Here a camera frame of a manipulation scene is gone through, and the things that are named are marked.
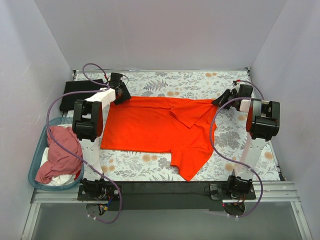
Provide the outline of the orange t-shirt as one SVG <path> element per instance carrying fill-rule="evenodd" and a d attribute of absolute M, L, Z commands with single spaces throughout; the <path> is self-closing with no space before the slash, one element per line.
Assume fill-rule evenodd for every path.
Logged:
<path fill-rule="evenodd" d="M 210 99 L 134 96 L 111 103 L 100 147 L 170 153 L 171 166 L 191 181 L 213 154 L 217 110 Z"/>

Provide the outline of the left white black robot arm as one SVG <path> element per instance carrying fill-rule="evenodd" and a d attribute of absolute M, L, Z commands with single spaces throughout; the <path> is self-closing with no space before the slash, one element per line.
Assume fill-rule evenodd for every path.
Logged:
<path fill-rule="evenodd" d="M 95 200 L 103 199 L 107 193 L 102 184 L 103 170 L 99 160 L 99 138 L 104 129 L 103 109 L 111 103 L 119 105 L 131 99 L 124 78 L 127 76 L 112 72 L 108 80 L 109 87 L 100 88 L 92 96 L 74 103 L 72 130 L 85 160 L 83 180 L 80 182 L 89 189 L 89 194 Z"/>

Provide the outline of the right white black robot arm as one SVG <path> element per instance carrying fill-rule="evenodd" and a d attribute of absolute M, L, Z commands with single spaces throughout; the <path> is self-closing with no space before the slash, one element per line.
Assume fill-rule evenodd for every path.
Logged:
<path fill-rule="evenodd" d="M 219 98 L 211 102 L 219 110 L 235 108 L 238 112 L 247 113 L 245 129 L 246 142 L 239 161 L 230 159 L 235 163 L 227 181 L 211 184 L 209 192 L 211 198 L 232 200 L 245 197 L 255 198 L 253 177 L 256 175 L 255 167 L 267 143 L 275 137 L 280 129 L 280 103 L 253 98 L 255 86 L 244 80 L 234 80 L 233 88 L 227 89 Z"/>

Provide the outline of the floral patterned table mat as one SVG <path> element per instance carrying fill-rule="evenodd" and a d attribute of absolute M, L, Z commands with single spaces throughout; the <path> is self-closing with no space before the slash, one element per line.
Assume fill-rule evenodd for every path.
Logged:
<path fill-rule="evenodd" d="M 136 71 L 124 74 L 132 96 L 215 99 L 233 81 L 248 81 L 246 71 Z M 247 139 L 247 114 L 234 108 L 221 111 L 215 122 L 217 153 L 193 177 L 193 181 L 225 181 L 242 155 Z M 181 181 L 178 169 L 170 165 L 168 153 L 146 153 L 101 150 L 100 163 L 104 174 L 113 181 Z"/>

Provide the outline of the pink t-shirt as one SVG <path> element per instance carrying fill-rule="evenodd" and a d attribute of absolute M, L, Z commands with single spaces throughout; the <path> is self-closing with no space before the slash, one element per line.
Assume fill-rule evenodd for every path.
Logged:
<path fill-rule="evenodd" d="M 40 178 L 44 184 L 49 183 L 52 177 L 59 175 L 74 175 L 81 168 L 82 161 L 77 156 L 82 157 L 82 148 L 77 139 L 77 136 L 73 133 L 70 126 L 51 126 L 51 133 L 53 137 L 72 154 L 68 153 L 61 147 L 59 147 L 52 138 L 48 135 L 48 161 L 42 165 L 40 171 Z"/>

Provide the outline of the translucent blue laundry basket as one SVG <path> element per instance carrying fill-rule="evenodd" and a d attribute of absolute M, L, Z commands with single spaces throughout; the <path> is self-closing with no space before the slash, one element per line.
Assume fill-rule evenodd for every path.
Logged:
<path fill-rule="evenodd" d="M 49 145 L 48 145 L 47 126 L 44 126 L 40 134 L 37 146 L 35 148 L 33 159 L 31 161 L 31 165 L 28 172 L 28 181 L 30 185 L 37 190 L 43 190 L 48 192 L 59 192 L 59 191 L 71 189 L 75 187 L 77 184 L 79 184 L 80 180 L 82 180 L 84 176 L 84 172 L 85 172 L 84 165 L 81 165 L 81 168 L 79 169 L 80 174 L 78 175 L 76 180 L 70 184 L 61 185 L 61 186 L 48 186 L 43 183 L 43 180 L 40 178 L 40 174 L 42 173 L 40 171 L 40 164 L 42 160 L 42 155 L 46 147 L 49 147 Z"/>

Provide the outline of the aluminium frame rail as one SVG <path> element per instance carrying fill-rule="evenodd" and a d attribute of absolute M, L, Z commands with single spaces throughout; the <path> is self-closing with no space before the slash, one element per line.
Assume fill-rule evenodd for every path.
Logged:
<path fill-rule="evenodd" d="M 290 181 L 253 184 L 254 200 L 245 200 L 246 216 L 234 219 L 208 209 L 109 210 L 95 220 L 96 203 L 77 200 L 77 187 L 36 190 L 24 240 L 310 240 L 295 185 Z"/>

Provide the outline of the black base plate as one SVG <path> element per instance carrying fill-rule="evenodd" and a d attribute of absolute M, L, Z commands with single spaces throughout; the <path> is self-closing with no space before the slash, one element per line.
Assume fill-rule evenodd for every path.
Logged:
<path fill-rule="evenodd" d="M 255 200 L 257 193 L 237 193 L 226 181 L 118 181 L 115 185 L 100 180 L 82 180 L 77 200 L 107 204 L 110 211 L 123 210 L 191 210 L 223 211 L 223 201 L 241 204 Z"/>

